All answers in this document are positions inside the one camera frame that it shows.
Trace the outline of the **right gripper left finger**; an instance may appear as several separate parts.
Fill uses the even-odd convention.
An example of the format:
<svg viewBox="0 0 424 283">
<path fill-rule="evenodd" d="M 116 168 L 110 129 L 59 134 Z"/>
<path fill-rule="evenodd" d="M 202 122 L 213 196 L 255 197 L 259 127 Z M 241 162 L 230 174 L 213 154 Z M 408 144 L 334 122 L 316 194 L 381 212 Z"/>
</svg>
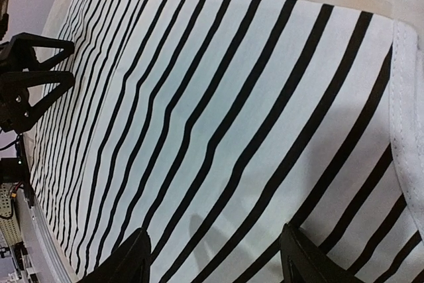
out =
<svg viewBox="0 0 424 283">
<path fill-rule="evenodd" d="M 151 241 L 143 228 L 136 229 L 80 283 L 150 282 Z"/>
</svg>

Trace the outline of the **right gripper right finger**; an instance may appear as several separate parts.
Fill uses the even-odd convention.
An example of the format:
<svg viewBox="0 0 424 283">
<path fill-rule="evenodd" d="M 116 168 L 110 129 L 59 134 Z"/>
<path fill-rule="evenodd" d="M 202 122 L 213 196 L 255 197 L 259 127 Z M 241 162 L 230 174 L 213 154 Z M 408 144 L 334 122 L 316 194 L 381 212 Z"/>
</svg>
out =
<svg viewBox="0 0 424 283">
<path fill-rule="evenodd" d="M 280 258 L 285 282 L 349 283 L 360 280 L 325 255 L 297 227 L 286 223 L 280 235 Z"/>
</svg>

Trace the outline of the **black white striped shirt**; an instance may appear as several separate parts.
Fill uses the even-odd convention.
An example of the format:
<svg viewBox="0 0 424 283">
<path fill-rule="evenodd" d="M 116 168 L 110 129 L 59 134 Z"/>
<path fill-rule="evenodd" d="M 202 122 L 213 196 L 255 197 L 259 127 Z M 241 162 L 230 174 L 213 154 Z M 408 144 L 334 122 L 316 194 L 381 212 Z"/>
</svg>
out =
<svg viewBox="0 0 424 283">
<path fill-rule="evenodd" d="M 363 282 L 423 281 L 423 51 L 303 0 L 71 0 L 75 86 L 32 185 L 79 277 L 135 229 L 153 282 L 282 282 L 299 227 Z"/>
</svg>

